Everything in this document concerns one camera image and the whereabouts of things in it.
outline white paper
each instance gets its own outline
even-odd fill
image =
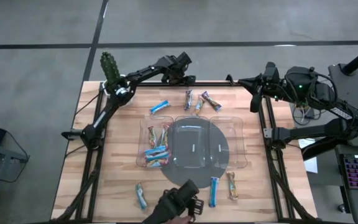
[[[299,147],[304,148],[315,142],[316,141],[314,139],[299,139]],[[315,174],[318,173],[317,158],[313,157],[311,159],[308,159],[307,161],[304,161],[304,164],[305,164],[306,171],[313,172]]]

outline clear plastic bin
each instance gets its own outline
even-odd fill
[[[242,120],[236,117],[213,117],[209,120],[209,152],[212,166],[244,168],[247,165],[242,137]],[[224,135],[222,144],[216,136]]]
[[[136,157],[136,165],[139,167],[147,167],[144,152],[151,149],[149,142],[149,127],[153,126],[157,137],[157,145],[161,144],[161,134],[164,125],[169,125],[168,142],[173,141],[173,118],[170,116],[146,116],[140,121],[139,149]]]
[[[175,120],[173,161],[178,167],[205,166],[209,121],[202,116],[179,116]]]

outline concrete floor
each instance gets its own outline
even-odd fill
[[[0,0],[0,44],[90,44],[101,5],[102,0]],[[99,42],[296,40],[358,40],[358,1],[110,0]],[[121,73],[186,51],[193,60],[189,74],[221,80],[228,73],[253,77],[267,61],[281,73],[300,65],[327,74],[328,65],[355,57],[358,45],[98,49],[90,80],[103,79],[99,57],[104,50],[116,57]],[[0,223],[50,218],[67,146],[60,133],[73,121],[89,52],[0,50],[0,127],[31,155],[20,179],[3,186]],[[341,203],[337,190],[311,184],[320,218],[349,220],[335,211]]]

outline wooden tabletop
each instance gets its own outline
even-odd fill
[[[98,93],[98,88],[99,82],[84,82],[78,108],[92,99]],[[173,119],[177,116],[188,115],[189,112],[185,113],[183,110],[185,89],[184,87],[138,87],[132,104],[120,108],[109,121],[94,222],[141,222],[151,214],[163,190],[179,187],[167,180],[158,168],[137,167],[135,160],[138,151],[140,120],[149,115],[151,107],[163,100],[168,100],[171,107],[159,111],[159,115],[171,116]],[[206,103],[201,110],[201,116],[207,118],[235,116],[242,119],[244,148],[248,160],[245,168],[232,169],[236,175],[239,200],[233,201],[229,198],[228,180],[226,175],[223,175],[218,187],[215,208],[208,207],[209,187],[200,189],[198,198],[206,203],[203,214],[197,216],[197,221],[269,222],[277,220],[259,117],[257,113],[249,111],[251,95],[242,87],[194,87],[191,89],[194,90],[195,96],[208,90],[209,95],[223,106],[217,113]],[[196,97],[193,97],[191,110],[193,110],[196,101]],[[288,103],[282,101],[273,101],[272,103],[277,126],[293,128]],[[92,122],[95,105],[96,100],[77,114],[73,128],[82,129]],[[82,145],[81,140],[73,141],[68,146],[68,152]],[[52,218],[61,215],[78,193],[85,157],[86,149],[80,149],[66,158]],[[283,150],[283,157],[291,191],[302,206],[316,216],[300,150],[288,146]],[[146,213],[140,210],[135,194],[135,184],[139,181],[142,182],[145,199],[149,205],[149,210]],[[285,217],[288,217],[281,191],[280,198]],[[88,209],[87,206],[88,203],[85,203],[85,211]]]

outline candy bar wrapper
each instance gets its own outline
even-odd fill
[[[207,91],[205,91],[201,96],[210,103],[210,105],[214,108],[216,112],[218,112],[222,108],[222,106],[219,103],[212,100],[212,98],[208,95]]]
[[[136,195],[137,195],[137,201],[139,202],[139,205],[140,205],[140,209],[142,209],[142,211],[146,211],[147,203],[146,203],[146,200],[144,199],[143,187],[140,184],[140,182],[136,184],[135,190],[136,190]]]
[[[196,108],[194,109],[193,115],[198,116],[198,114],[200,113],[201,108],[203,107],[204,103],[205,103],[205,100],[202,99],[202,97],[199,97],[198,102],[196,104]]]
[[[157,136],[155,135],[153,126],[150,126],[147,129],[149,129],[149,144],[150,147],[153,149],[157,145]]]
[[[168,159],[156,159],[147,163],[146,167],[162,167],[168,165]]]
[[[151,108],[150,113],[155,114],[155,112],[159,111],[162,108],[166,108],[168,106],[170,106],[169,102],[168,102],[168,100],[165,100],[165,101],[159,103],[158,105],[154,106],[153,108]]]
[[[155,153],[165,152],[166,150],[167,150],[167,148],[165,146],[157,146],[154,149],[146,149],[144,151],[144,154],[146,156],[149,156],[149,155],[152,155],[152,154],[155,154]]]
[[[237,193],[236,185],[234,184],[234,173],[226,172],[226,175],[229,178],[230,199],[237,200],[239,198],[239,195]]]
[[[162,125],[162,134],[161,134],[161,142],[160,146],[165,146],[168,149],[168,128],[169,125],[163,124]]]
[[[190,109],[192,96],[193,96],[193,90],[186,90],[185,110]]]
[[[216,207],[216,192],[218,191],[219,178],[211,177],[211,195],[209,196],[209,206]]]
[[[166,152],[158,153],[155,156],[151,156],[151,155],[146,156],[146,161],[150,162],[150,161],[156,160],[156,159],[168,159],[169,157],[170,157],[170,153],[168,151],[166,151]]]

